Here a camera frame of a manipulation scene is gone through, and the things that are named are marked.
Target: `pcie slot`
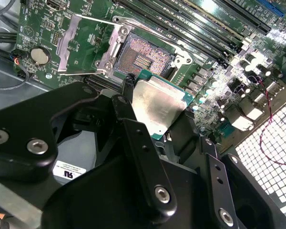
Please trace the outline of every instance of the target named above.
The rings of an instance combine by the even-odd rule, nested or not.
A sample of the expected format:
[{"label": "pcie slot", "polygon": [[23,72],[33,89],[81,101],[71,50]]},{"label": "pcie slot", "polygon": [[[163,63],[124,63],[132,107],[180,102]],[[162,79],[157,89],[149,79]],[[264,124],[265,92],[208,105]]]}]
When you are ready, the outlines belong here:
[{"label": "pcie slot", "polygon": [[212,0],[220,7],[225,9],[228,13],[233,16],[236,16],[238,19],[252,27],[254,30],[258,31],[262,35],[267,35],[271,28],[263,23],[261,20],[245,11],[239,5],[231,0]]},{"label": "pcie slot", "polygon": [[219,33],[225,35],[226,37],[232,39],[236,39],[237,41],[243,40],[243,35],[239,34],[238,32],[234,31],[229,26],[223,24],[216,18],[214,18],[211,14],[205,12],[203,9],[197,7],[194,3],[184,0],[160,0],[172,8],[178,10],[185,16],[189,18],[197,18],[202,23],[207,24],[208,26],[212,27],[213,30],[218,31]]},{"label": "pcie slot", "polygon": [[137,13],[138,15],[143,16],[144,18],[147,18],[148,20],[150,20],[151,22],[155,23],[158,27],[159,30],[162,31],[161,33],[163,33],[165,36],[169,37],[170,39],[172,39],[175,42],[178,42],[178,40],[182,41],[186,46],[188,47],[193,47],[194,50],[200,52],[203,56],[212,58],[216,61],[218,61],[218,63],[220,65],[222,65],[223,67],[227,67],[228,64],[226,63],[225,59],[222,58],[221,56],[216,55],[215,53],[209,51],[208,49],[206,49],[205,47],[199,45],[199,44],[192,44],[192,42],[189,42],[188,39],[185,39],[184,36],[179,36],[179,35],[175,35],[175,33],[172,33],[172,31],[170,29],[167,29],[167,25],[163,24],[162,22],[160,22],[159,20],[155,20],[154,17],[151,17],[148,14],[145,14],[140,8],[129,4],[127,1],[125,0],[117,0],[117,2],[119,2],[119,4],[123,7],[125,7],[126,9],[130,9],[133,12]]},{"label": "pcie slot", "polygon": [[229,46],[233,49],[238,47],[238,44],[241,43],[241,39],[238,36],[235,36],[230,31],[223,28],[221,25],[217,24],[216,22],[212,21],[210,18],[203,15],[200,11],[196,9],[192,9],[181,2],[175,0],[159,0],[166,4],[167,6],[174,9],[176,12],[179,12],[181,16],[186,17],[188,20],[191,20],[193,23],[197,24],[204,28],[206,31],[214,34],[214,36],[219,37],[223,41],[229,44]]},{"label": "pcie slot", "polygon": [[203,39],[197,37],[197,36],[192,36],[189,37],[190,33],[186,35],[186,31],[182,30],[182,28],[178,27],[175,23],[172,23],[169,19],[165,18],[164,16],[154,16],[151,14],[152,9],[147,8],[147,10],[143,10],[146,8],[145,5],[138,6],[140,2],[136,2],[137,5],[134,4],[134,1],[128,1],[128,0],[119,0],[119,2],[122,2],[127,8],[135,10],[136,13],[139,13],[143,15],[144,17],[148,18],[149,20],[153,21],[154,23],[160,25],[161,27],[165,28],[169,32],[173,33],[176,35],[180,40],[187,41],[188,43],[192,44],[193,46],[199,48],[200,50],[203,50],[205,53],[211,55],[214,57],[215,55],[220,58],[225,58],[225,55],[221,53],[220,50],[209,44],[208,42],[204,41]]},{"label": "pcie slot", "polygon": [[235,51],[239,50],[239,47],[237,48],[236,44],[234,44],[232,41],[228,40],[221,34],[217,33],[216,31],[212,30],[207,25],[201,23],[199,20],[189,19],[159,0],[153,0],[153,4],[161,9],[160,12],[166,12],[165,15],[167,17],[169,17],[173,21],[176,21],[176,23],[182,26],[184,29],[198,32],[198,36],[201,34],[211,39],[216,44],[222,44],[225,48],[232,49]]},{"label": "pcie slot", "polygon": [[267,10],[275,14],[276,16],[284,17],[284,13],[280,11],[277,7],[272,5],[270,2],[268,2],[267,0],[256,0],[256,1],[262,6],[264,6]]}]

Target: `green circuit board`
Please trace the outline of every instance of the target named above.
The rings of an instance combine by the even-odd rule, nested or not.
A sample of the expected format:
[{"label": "green circuit board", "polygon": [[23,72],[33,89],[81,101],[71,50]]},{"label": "green circuit board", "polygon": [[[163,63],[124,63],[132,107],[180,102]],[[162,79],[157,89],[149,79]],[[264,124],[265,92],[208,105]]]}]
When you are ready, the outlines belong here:
[{"label": "green circuit board", "polygon": [[[28,0],[21,5],[16,47],[28,53],[39,46],[49,51],[51,60],[45,65],[37,65],[30,55],[20,62],[34,74],[34,80],[54,89],[83,81],[89,73],[97,72],[98,62],[110,47],[110,37],[115,28],[110,22],[114,22],[115,16],[135,19],[178,44],[191,57],[190,63],[185,62],[178,68],[169,65],[174,70],[161,76],[193,96],[203,94],[210,79],[217,80],[213,93],[204,93],[206,102],[199,104],[195,120],[205,134],[216,129],[223,135],[216,101],[228,101],[225,106],[228,109],[242,100],[229,88],[236,78],[251,91],[257,87],[248,83],[240,65],[246,60],[246,55],[258,54],[260,64],[273,68],[281,64],[286,54],[286,0],[268,3],[272,5],[271,10],[266,0]],[[58,49],[74,14],[98,20],[81,18],[74,38],[67,44],[70,56],[66,71],[62,72],[59,71],[61,58]],[[172,59],[176,57],[176,47],[159,35],[138,27],[133,27],[130,34],[142,38],[141,42],[149,45],[151,50],[165,53],[165,57]],[[122,56],[123,49],[126,50],[125,46],[122,45],[117,52],[118,58]],[[116,69],[118,67],[113,68],[115,77],[103,74],[98,74],[98,77],[120,86],[127,73]],[[194,75],[201,81],[195,82],[197,87],[193,89],[189,82]]]}]

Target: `black metal bracket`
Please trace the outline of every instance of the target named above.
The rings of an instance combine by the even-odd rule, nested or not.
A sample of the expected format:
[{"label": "black metal bracket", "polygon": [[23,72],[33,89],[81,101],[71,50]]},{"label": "black metal bracket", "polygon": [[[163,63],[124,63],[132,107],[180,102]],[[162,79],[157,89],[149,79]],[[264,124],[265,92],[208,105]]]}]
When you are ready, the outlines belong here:
[{"label": "black metal bracket", "polygon": [[286,229],[286,216],[241,160],[232,154],[227,154],[221,161],[227,168],[236,213],[244,226],[257,229]]}]

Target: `black cable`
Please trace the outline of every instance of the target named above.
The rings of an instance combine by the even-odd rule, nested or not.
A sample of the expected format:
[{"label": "black cable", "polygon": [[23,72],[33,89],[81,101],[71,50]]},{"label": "black cable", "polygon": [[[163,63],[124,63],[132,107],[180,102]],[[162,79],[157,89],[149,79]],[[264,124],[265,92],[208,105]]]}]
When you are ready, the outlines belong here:
[{"label": "black cable", "polygon": [[0,38],[16,38],[17,34],[12,32],[0,32]]},{"label": "black cable", "polygon": [[10,2],[6,5],[6,7],[0,10],[0,16],[9,11],[9,9],[14,5],[15,1],[16,0],[10,0]]},{"label": "black cable", "polygon": [[25,79],[20,84],[17,84],[15,86],[0,87],[0,91],[7,91],[7,90],[13,90],[13,89],[19,88],[19,87],[23,86],[29,80],[29,78],[30,78],[29,72],[25,69],[25,67],[21,63],[19,63],[18,66],[20,67],[21,70],[24,71]]},{"label": "black cable", "polygon": [[10,43],[10,44],[15,44],[16,39],[14,38],[0,38],[0,43]]},{"label": "black cable", "polygon": [[7,26],[11,27],[13,30],[18,31],[18,25],[15,24],[13,21],[10,21],[4,15],[0,15],[0,20],[6,24]]}]

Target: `ram slot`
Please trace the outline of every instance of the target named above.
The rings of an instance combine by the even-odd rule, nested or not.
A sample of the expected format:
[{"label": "ram slot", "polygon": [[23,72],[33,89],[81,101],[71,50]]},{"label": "ram slot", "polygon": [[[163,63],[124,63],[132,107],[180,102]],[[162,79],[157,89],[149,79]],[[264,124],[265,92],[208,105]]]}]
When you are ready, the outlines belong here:
[{"label": "ram slot", "polygon": [[232,0],[212,0],[212,1],[262,35],[267,35],[271,30],[271,28],[268,25],[263,23],[257,17],[253,16],[251,13],[244,10],[242,7],[237,5]]},{"label": "ram slot", "polygon": [[189,19],[159,0],[153,0],[153,3],[151,2],[149,3],[154,4],[156,7],[160,8],[161,9],[160,12],[165,12],[165,15],[167,15],[167,17],[175,21],[178,25],[182,26],[183,28],[188,29],[189,31],[192,32],[198,32],[199,35],[207,37],[208,39],[212,40],[216,44],[219,44],[220,46],[226,48],[231,52],[232,50],[237,52],[240,51],[240,47],[238,47],[235,43],[228,40],[221,34],[218,34],[210,27],[205,26],[199,20]]},{"label": "ram slot", "polygon": [[172,34],[176,35],[180,40],[184,40],[193,46],[198,47],[199,49],[203,50],[204,52],[208,53],[212,57],[220,57],[226,58],[224,53],[221,50],[218,50],[216,47],[212,46],[210,43],[204,41],[203,39],[199,38],[196,35],[193,35],[180,26],[173,23],[168,18],[159,15],[159,13],[151,8],[146,7],[145,4],[139,1],[129,1],[129,0],[120,0],[126,7],[131,8],[132,10],[137,10],[136,12],[143,15],[144,17],[150,19],[154,23],[159,24],[166,30],[169,30]]},{"label": "ram slot", "polygon": [[180,30],[187,32],[190,36],[195,39],[202,40],[212,46],[213,49],[216,49],[217,52],[224,53],[224,55],[233,55],[233,52],[229,48],[229,44],[225,41],[210,35],[207,31],[199,28],[194,23],[186,20],[184,17],[181,17],[177,14],[173,9],[168,6],[163,6],[163,3],[158,2],[156,0],[138,0],[142,2],[145,6],[150,7],[154,11],[156,11],[164,21],[170,20],[167,22],[169,24],[173,24],[173,21],[176,22],[175,27],[180,26]]},{"label": "ram slot", "polygon": [[189,20],[193,21],[197,25],[200,25],[205,30],[215,34],[227,43],[231,43],[230,47],[238,47],[241,44],[243,36],[241,34],[235,35],[236,32],[230,32],[227,30],[226,26],[222,26],[216,23],[214,20],[208,18],[206,15],[202,14],[199,10],[193,9],[184,3],[178,2],[176,0],[160,0],[161,2],[167,4],[175,11],[184,15]]},{"label": "ram slot", "polygon": [[161,21],[155,19],[154,17],[148,14],[145,14],[145,12],[143,12],[141,8],[135,5],[132,5],[130,2],[126,0],[117,0],[116,2],[118,2],[119,5],[121,5],[122,7],[126,9],[130,9],[134,13],[141,15],[143,18],[146,18],[150,20],[152,23],[154,23],[157,26],[157,28],[155,28],[156,30],[160,31],[164,36],[168,37],[175,43],[182,45],[185,49],[192,52],[194,56],[199,59],[199,62],[195,61],[199,65],[202,66],[203,63],[208,60],[208,58],[211,58],[214,61],[217,61],[224,68],[228,67],[228,64],[224,58],[216,55],[215,53],[209,51],[208,49],[206,49],[205,47],[197,43],[193,44],[188,39],[186,39],[183,34],[181,34],[181,37],[180,37],[180,35],[176,35],[175,33],[172,33],[172,30],[168,29],[169,27],[167,26],[167,24],[164,24]]},{"label": "ram slot", "polygon": [[217,32],[226,36],[227,38],[231,40],[235,39],[235,42],[239,42],[244,39],[243,35],[239,34],[235,30],[230,28],[228,25],[223,24],[221,21],[213,17],[211,14],[205,12],[203,9],[190,2],[189,0],[184,0],[184,2],[180,2],[177,0],[161,1],[180,11],[182,14],[189,18],[197,18],[202,23],[207,24]]}]

